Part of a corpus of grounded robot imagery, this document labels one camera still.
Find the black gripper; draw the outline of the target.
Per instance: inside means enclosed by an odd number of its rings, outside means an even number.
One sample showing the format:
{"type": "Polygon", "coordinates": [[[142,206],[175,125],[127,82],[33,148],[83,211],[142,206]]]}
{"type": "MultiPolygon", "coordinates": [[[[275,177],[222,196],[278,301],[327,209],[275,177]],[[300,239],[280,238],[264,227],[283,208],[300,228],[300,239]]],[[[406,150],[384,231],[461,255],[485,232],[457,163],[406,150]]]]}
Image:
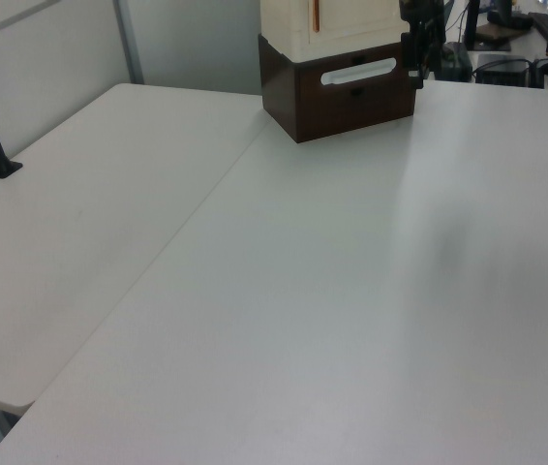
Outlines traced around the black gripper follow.
{"type": "Polygon", "coordinates": [[[401,34],[403,67],[414,87],[424,87],[430,69],[430,54],[438,40],[438,2],[400,1],[400,18],[409,26],[401,34]]]}

